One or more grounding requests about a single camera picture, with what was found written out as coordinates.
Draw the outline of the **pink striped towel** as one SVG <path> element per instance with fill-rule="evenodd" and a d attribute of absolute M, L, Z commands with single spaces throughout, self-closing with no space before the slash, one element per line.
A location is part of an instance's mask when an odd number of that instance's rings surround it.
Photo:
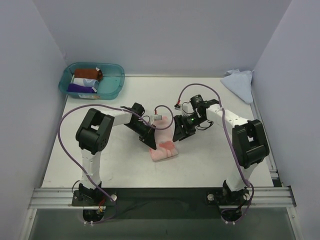
<path fill-rule="evenodd" d="M 173 127 L 164 130 L 155 130 L 154 137 L 156 150 L 150 148 L 150 157 L 154 162 L 163 161 L 179 154 L 173 142 Z"/>

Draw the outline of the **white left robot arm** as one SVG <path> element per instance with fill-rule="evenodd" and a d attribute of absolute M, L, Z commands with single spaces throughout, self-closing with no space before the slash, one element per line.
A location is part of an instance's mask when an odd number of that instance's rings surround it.
<path fill-rule="evenodd" d="M 103 197 L 103 193 L 98 189 L 102 186 L 100 159 L 113 127 L 125 125 L 137 133 L 139 140 L 145 145 L 153 150 L 157 148 L 155 129 L 139 120 L 144 112 L 144 107 L 136 102 L 132 107 L 124 107 L 124 110 L 120 111 L 102 112 L 90 108 L 86 113 L 76 132 L 75 139 L 81 149 L 82 167 L 86 171 L 82 174 L 78 189 L 88 205 L 97 205 Z"/>

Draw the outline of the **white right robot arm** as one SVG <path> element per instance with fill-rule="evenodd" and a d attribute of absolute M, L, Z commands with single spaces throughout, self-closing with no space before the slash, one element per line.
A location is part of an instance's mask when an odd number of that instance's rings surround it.
<path fill-rule="evenodd" d="M 250 186 L 250 177 L 255 168 L 270 154 L 263 124 L 258 119 L 248 120 L 223 108 L 216 100 L 203 100 L 200 94 L 190 99 L 192 113 L 175 115 L 172 141 L 182 141 L 196 133 L 196 128 L 205 121 L 223 128 L 235 167 L 223 182 L 221 198 L 233 205 L 240 193 Z"/>

